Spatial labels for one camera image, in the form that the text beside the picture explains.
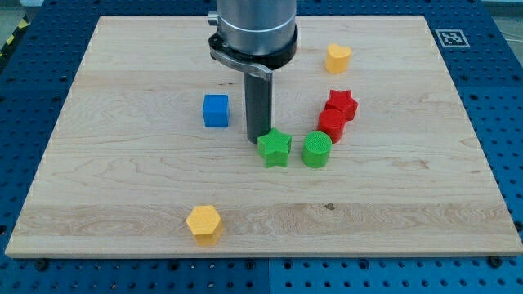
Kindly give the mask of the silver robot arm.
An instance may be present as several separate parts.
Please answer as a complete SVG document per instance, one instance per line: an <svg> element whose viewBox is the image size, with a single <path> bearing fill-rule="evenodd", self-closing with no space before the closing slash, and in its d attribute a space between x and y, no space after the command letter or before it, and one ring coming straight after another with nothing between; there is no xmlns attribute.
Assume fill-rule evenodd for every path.
<svg viewBox="0 0 523 294"><path fill-rule="evenodd" d="M208 23L217 28L210 55L224 66L271 82L297 48L295 0L217 0Z"/></svg>

